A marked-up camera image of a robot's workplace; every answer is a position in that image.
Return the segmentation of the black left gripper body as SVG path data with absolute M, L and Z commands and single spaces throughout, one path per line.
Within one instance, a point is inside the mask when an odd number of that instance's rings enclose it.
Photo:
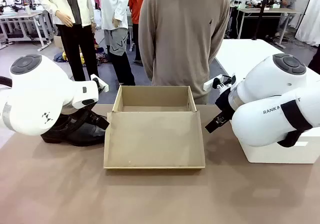
M 89 104 L 84 107 L 84 115 L 86 121 L 99 121 L 101 116 L 99 114 L 96 114 L 93 111 L 93 107 L 96 105 L 96 103 Z

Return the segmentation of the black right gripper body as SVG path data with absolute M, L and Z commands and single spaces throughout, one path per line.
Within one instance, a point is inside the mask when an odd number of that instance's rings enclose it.
M 234 99 L 237 97 L 236 88 L 231 89 L 227 86 L 218 86 L 219 97 L 215 101 L 215 105 L 221 112 L 215 117 L 216 121 L 229 121 L 232 119 L 237 109 Z

